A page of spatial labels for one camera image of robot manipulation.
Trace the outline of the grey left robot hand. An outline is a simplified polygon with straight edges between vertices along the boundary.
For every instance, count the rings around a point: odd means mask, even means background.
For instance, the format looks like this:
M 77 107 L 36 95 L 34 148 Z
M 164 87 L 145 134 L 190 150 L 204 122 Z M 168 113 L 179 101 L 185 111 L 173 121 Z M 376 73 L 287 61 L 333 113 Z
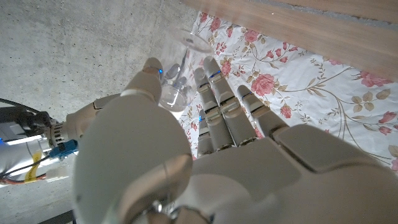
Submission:
M 158 105 L 149 58 L 78 144 L 73 204 L 83 223 L 396 223 L 397 176 L 313 126 L 286 125 L 245 86 L 233 93 L 212 58 L 199 74 L 233 123 L 227 149 L 194 159 Z

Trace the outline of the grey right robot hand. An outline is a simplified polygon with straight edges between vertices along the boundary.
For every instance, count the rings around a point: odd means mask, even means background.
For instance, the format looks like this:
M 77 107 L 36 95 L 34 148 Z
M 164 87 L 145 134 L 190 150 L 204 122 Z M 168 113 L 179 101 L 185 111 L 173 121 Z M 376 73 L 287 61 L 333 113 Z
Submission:
M 92 103 L 84 106 L 77 112 L 68 114 L 66 121 L 51 125 L 46 136 L 52 147 L 57 147 L 61 143 L 69 140 L 79 140 L 85 133 L 91 122 L 96 118 L 97 113 L 102 110 L 105 105 L 117 98 L 120 94 L 114 94 L 97 99 Z

